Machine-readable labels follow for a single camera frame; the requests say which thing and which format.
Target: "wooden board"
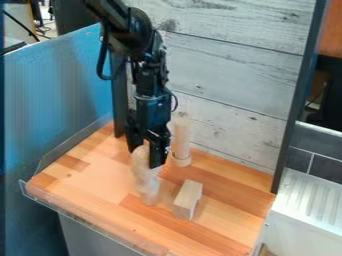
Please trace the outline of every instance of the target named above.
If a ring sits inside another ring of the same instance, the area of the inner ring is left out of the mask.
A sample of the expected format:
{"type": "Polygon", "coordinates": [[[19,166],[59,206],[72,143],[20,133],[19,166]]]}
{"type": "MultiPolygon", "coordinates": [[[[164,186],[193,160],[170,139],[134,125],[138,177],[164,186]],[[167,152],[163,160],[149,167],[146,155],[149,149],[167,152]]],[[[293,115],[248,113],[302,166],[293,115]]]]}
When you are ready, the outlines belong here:
{"type": "Polygon", "coordinates": [[[302,57],[173,33],[164,41],[173,90],[287,120],[302,57]]]}
{"type": "Polygon", "coordinates": [[[315,0],[125,0],[156,27],[288,53],[303,54],[315,0]]]}
{"type": "Polygon", "coordinates": [[[194,149],[192,167],[164,167],[162,200],[147,207],[134,189],[126,142],[112,131],[109,123],[33,177],[28,193],[145,253],[245,256],[251,251],[274,199],[270,175],[194,149]],[[203,183],[192,222],[172,215],[186,179],[203,183]]]}
{"type": "Polygon", "coordinates": [[[180,105],[175,114],[190,119],[191,142],[215,155],[273,172],[285,121],[184,93],[176,95],[180,105]]]}
{"type": "Polygon", "coordinates": [[[342,58],[342,2],[340,0],[330,2],[326,23],[323,24],[320,54],[342,58]]]}

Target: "black frame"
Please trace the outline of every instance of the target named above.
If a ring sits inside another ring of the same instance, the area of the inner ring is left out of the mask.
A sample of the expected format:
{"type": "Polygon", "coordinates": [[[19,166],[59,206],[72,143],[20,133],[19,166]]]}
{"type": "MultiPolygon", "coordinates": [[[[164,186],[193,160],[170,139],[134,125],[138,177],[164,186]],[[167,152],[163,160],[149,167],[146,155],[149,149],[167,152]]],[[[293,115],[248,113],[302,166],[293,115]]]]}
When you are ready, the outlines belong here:
{"type": "Polygon", "coordinates": [[[292,104],[286,123],[285,133],[281,144],[278,162],[273,177],[271,192],[278,193],[280,182],[283,176],[287,151],[290,145],[293,129],[302,112],[305,103],[306,88],[312,84],[313,74],[317,63],[317,46],[321,35],[321,25],[325,20],[325,14],[329,0],[317,0],[312,16],[306,48],[303,56],[302,65],[297,80],[296,89],[293,95],[292,104]]]}

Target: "white panel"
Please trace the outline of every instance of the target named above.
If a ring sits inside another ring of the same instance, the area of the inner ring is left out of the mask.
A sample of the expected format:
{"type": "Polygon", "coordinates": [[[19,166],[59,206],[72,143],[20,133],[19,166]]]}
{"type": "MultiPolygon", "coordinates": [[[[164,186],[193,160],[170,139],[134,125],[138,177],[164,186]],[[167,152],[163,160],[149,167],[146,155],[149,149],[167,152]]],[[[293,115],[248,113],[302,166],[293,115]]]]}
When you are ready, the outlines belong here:
{"type": "Polygon", "coordinates": [[[342,237],[341,195],[340,184],[288,169],[272,210],[342,237]],[[293,207],[297,195],[301,201],[293,207]]]}
{"type": "Polygon", "coordinates": [[[159,29],[264,47],[304,51],[315,0],[125,0],[159,29]]]}
{"type": "Polygon", "coordinates": [[[341,255],[342,239],[285,219],[271,212],[264,227],[263,243],[277,256],[337,256],[341,255]]]}

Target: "blue wall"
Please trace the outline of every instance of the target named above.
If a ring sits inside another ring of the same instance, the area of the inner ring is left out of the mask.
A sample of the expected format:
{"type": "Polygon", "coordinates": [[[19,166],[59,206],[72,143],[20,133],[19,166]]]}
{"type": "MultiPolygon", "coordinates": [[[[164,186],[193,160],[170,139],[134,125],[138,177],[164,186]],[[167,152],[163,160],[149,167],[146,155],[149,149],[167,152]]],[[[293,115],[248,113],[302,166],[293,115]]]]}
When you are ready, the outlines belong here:
{"type": "Polygon", "coordinates": [[[5,56],[6,255],[65,255],[56,213],[21,195],[39,160],[112,109],[98,25],[5,56]]]}

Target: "black cable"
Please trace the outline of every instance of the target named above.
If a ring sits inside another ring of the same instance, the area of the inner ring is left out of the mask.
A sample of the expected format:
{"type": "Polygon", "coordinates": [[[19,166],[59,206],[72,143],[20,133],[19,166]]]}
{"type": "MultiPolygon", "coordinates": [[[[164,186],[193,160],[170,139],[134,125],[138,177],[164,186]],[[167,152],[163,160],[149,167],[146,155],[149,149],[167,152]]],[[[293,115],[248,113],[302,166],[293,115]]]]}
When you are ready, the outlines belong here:
{"type": "Polygon", "coordinates": [[[172,97],[175,99],[175,107],[171,110],[171,112],[175,112],[178,108],[178,98],[172,91],[170,92],[171,92],[172,97]]]}
{"type": "Polygon", "coordinates": [[[9,18],[11,18],[15,23],[17,23],[19,26],[21,26],[23,29],[25,29],[30,36],[34,37],[34,39],[37,40],[37,42],[40,42],[39,38],[31,31],[29,30],[23,23],[21,23],[19,20],[14,18],[11,14],[9,14],[7,11],[2,10],[5,15],[7,15],[9,18]]]}
{"type": "Polygon", "coordinates": [[[44,38],[49,39],[49,40],[53,39],[52,37],[44,36],[44,35],[41,35],[41,34],[38,34],[38,36],[44,37],[44,38]]]}

